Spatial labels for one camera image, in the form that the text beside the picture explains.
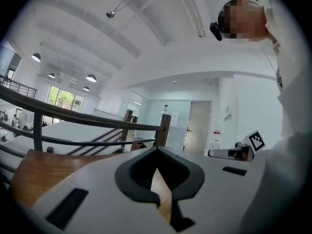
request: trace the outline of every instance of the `black slot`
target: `black slot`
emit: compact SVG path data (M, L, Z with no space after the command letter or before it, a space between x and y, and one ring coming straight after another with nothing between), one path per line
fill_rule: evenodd
M230 167L230 166L226 166L222 170L229 172L231 174L237 174L237 175L241 175L241 176L245 176L245 174L247 172L246 170L242 170L242 169L238 169L238 168L234 168L234 167Z
M63 230L88 193L84 189L73 189L45 219Z

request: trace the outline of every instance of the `ceiling fixture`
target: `ceiling fixture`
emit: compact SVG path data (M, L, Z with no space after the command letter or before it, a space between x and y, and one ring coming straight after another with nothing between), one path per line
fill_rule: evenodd
M32 57L35 61L41 62L41 55L40 55L39 53L34 53L31 57Z
M87 80L91 81L91 82L96 82L97 78L94 75L88 75L86 77Z
M114 11L107 12L107 13L106 13L106 16L107 16L108 18L113 18L113 17L115 16L115 12L114 12Z

